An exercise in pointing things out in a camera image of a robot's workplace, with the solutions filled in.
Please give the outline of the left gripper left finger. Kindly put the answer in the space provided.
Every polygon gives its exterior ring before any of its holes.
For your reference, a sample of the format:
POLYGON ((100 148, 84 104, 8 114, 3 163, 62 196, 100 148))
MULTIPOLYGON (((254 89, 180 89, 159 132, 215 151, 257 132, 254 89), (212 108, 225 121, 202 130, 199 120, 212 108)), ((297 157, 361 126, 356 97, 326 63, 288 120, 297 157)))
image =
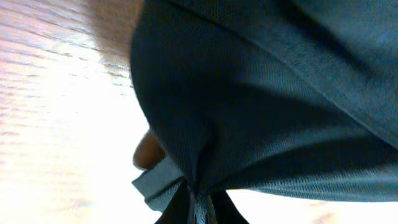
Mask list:
POLYGON ((155 224, 195 224, 195 196, 182 182, 161 217, 155 224))

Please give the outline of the black polo shirt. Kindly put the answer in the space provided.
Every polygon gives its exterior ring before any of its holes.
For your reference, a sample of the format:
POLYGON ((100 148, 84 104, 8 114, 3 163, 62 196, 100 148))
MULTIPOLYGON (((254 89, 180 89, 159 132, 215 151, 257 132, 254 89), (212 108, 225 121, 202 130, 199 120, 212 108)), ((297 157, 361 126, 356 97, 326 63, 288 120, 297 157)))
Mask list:
POLYGON ((180 184, 397 200, 396 1, 146 1, 131 73, 167 152, 135 181, 153 210, 180 184))

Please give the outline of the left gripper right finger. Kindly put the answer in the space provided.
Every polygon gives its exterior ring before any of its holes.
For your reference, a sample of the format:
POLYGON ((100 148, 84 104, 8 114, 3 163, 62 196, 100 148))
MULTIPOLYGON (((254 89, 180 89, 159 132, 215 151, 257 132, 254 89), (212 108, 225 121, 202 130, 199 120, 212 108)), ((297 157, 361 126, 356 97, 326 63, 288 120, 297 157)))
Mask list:
POLYGON ((211 199, 217 224, 249 224, 225 191, 213 193, 211 199))

